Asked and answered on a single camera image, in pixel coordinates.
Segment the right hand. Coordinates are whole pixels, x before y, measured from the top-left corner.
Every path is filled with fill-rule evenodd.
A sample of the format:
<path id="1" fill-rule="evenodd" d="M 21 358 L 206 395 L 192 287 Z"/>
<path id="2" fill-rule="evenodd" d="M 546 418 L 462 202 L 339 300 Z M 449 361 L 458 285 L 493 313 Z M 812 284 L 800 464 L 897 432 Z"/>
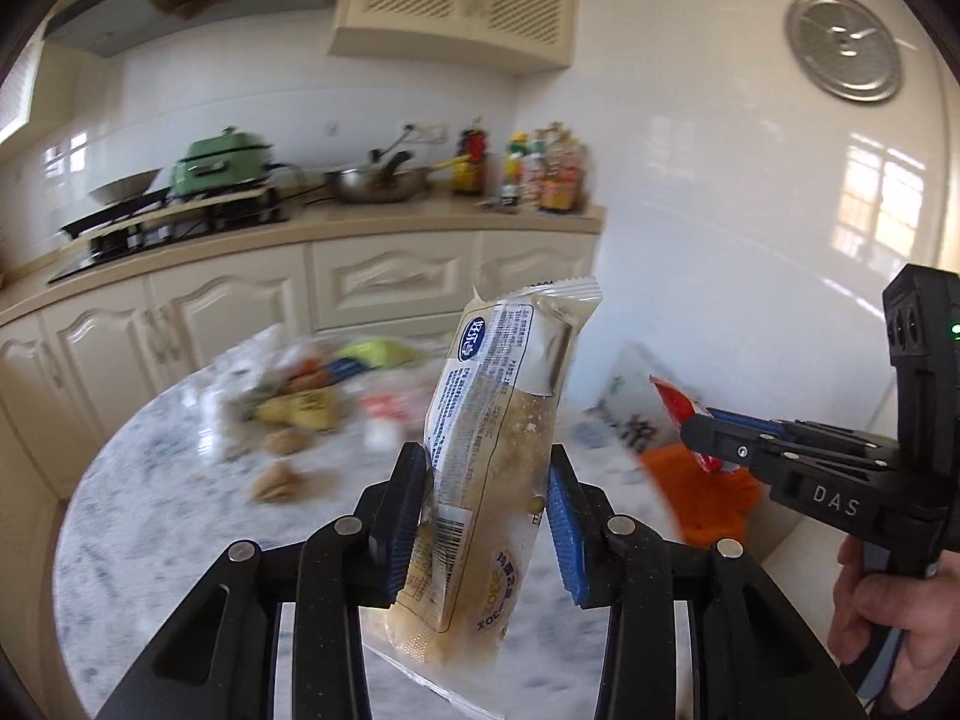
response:
<path id="1" fill-rule="evenodd" d="M 919 709 L 957 660 L 958 554 L 944 551 L 928 580 L 866 575 L 861 541 L 846 536 L 838 562 L 828 649 L 849 665 L 869 644 L 872 626 L 901 629 L 905 640 L 882 702 L 893 715 Z"/>

